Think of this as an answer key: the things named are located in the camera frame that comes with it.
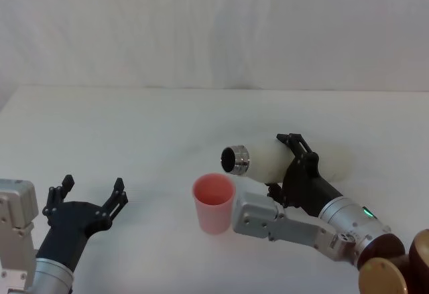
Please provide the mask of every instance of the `metal cylinder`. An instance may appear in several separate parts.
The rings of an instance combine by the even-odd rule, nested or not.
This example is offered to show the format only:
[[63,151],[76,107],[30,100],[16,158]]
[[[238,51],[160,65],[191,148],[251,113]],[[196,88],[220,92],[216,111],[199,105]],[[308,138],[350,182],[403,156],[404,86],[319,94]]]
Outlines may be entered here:
[[261,183],[283,182],[293,153],[277,139],[235,145],[223,149],[222,168],[227,173],[249,177]]
[[349,198],[338,197],[327,203],[319,218],[355,239],[352,261],[358,269],[373,256],[389,258],[405,253],[403,244],[389,226]]
[[30,294],[69,294],[74,276],[73,272],[50,259],[36,260],[36,273]]
[[225,172],[243,175],[249,169],[250,155],[244,145],[226,147],[222,151],[221,165]]

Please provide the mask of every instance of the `white backdrop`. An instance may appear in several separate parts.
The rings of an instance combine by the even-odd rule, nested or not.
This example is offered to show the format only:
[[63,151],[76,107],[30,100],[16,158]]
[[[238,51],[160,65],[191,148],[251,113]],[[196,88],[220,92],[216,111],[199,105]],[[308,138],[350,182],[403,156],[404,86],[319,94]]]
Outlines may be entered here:
[[0,0],[5,83],[429,90],[429,0]]

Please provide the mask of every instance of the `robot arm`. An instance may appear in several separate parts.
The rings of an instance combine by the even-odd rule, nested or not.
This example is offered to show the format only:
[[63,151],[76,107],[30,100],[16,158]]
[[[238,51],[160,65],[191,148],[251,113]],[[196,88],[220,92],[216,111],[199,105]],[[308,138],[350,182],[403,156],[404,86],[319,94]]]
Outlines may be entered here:
[[[277,139],[266,152],[261,145],[240,145],[222,153],[226,172],[265,183],[269,191],[268,197],[244,193],[237,200],[234,231],[311,246],[334,261],[349,261],[359,269],[361,293],[429,293],[429,230],[415,237],[405,255],[388,226],[320,176],[318,155],[301,135]],[[307,215],[285,210],[291,206]]]
[[67,175],[62,185],[49,189],[43,214],[51,226],[37,255],[32,220],[38,214],[34,186],[29,181],[0,180],[0,294],[70,294],[73,272],[88,239],[108,230],[128,202],[121,178],[102,206],[64,202],[74,185]]
[[23,291],[33,283],[36,260],[31,231],[37,215],[31,182],[0,179],[0,293]]

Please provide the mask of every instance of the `pink cup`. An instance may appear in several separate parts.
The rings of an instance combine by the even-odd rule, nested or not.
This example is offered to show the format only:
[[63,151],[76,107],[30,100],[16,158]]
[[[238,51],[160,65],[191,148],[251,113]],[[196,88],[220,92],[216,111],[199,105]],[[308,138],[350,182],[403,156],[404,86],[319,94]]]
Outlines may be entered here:
[[200,227],[207,234],[220,234],[231,224],[234,183],[225,175],[208,173],[199,177],[192,188]]

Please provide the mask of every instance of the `metal arm segment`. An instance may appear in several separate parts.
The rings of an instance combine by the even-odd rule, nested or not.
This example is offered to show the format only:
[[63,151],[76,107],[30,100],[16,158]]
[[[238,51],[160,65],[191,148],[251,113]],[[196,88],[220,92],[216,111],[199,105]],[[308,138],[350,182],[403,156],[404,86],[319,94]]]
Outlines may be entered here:
[[34,186],[29,181],[0,179],[0,293],[24,291],[36,269],[31,231],[38,215]]
[[337,233],[321,219],[305,214],[286,213],[273,199],[244,193],[237,199],[233,229],[239,234],[270,241],[285,240],[315,248],[334,261],[353,261],[355,240]]

